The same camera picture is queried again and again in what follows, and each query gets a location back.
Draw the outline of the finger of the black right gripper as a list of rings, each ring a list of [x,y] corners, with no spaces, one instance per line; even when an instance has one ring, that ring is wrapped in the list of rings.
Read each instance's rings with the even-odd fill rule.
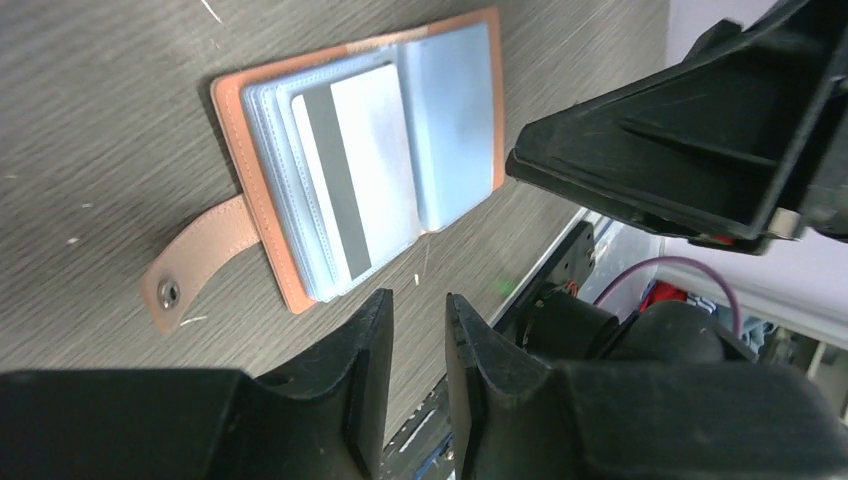
[[[678,64],[526,125],[507,173],[643,231],[749,255],[847,238],[847,5],[722,20]]]

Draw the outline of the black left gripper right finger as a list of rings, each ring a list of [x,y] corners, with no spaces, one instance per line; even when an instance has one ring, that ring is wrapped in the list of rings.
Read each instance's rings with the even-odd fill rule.
[[[847,431],[800,372],[748,361],[570,360],[549,366],[462,296],[486,416],[460,479],[843,479]]]

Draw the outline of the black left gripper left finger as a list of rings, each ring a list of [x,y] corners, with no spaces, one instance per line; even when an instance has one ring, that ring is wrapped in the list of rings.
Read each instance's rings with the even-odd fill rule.
[[[393,294],[273,370],[29,370],[1,377],[5,479],[376,479]]]

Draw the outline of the tan leather card holder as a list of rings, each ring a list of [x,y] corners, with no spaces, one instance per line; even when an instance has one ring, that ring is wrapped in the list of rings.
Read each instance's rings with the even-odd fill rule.
[[[210,96],[242,191],[142,276],[165,331],[254,244],[299,314],[347,294],[505,179],[493,6],[222,75]]]

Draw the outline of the white card with magnetic stripe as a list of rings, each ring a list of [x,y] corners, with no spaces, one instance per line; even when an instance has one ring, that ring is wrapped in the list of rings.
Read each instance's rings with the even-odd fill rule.
[[[345,290],[422,233],[397,68],[384,63],[290,102],[335,267]]]

